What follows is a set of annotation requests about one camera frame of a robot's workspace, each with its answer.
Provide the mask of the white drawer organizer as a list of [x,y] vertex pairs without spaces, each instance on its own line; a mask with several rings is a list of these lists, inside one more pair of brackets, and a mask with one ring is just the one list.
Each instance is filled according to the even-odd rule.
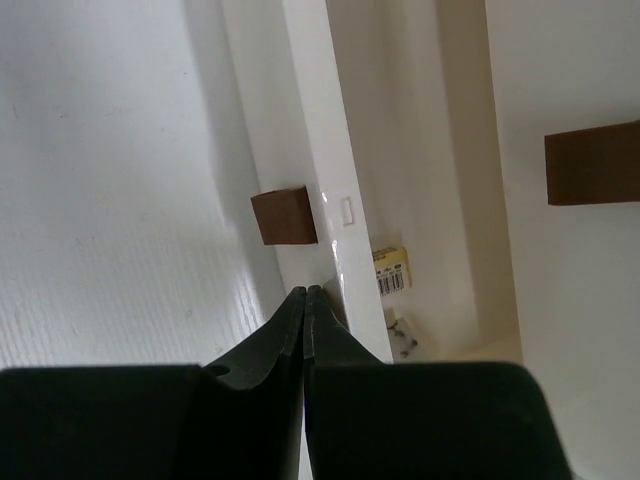
[[[635,1],[188,1],[233,242],[382,356],[635,368],[639,205],[554,206],[547,134],[639,116]],[[381,297],[372,253],[412,286]]]

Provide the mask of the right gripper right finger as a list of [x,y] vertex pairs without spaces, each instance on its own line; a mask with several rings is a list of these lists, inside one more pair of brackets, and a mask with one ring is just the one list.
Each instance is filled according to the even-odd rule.
[[566,479],[533,376],[509,362],[387,364],[338,322],[325,292],[304,314],[307,446],[317,479]]

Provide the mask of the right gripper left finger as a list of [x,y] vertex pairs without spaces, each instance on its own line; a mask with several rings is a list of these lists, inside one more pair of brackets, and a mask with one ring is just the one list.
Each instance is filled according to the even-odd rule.
[[294,479],[306,291],[207,365],[1,373],[5,479]]

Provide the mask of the small tan eraser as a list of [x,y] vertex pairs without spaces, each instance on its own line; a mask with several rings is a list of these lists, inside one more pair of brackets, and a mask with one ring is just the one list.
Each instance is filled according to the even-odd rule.
[[409,289],[412,277],[405,247],[390,246],[372,253],[376,282],[381,297]]

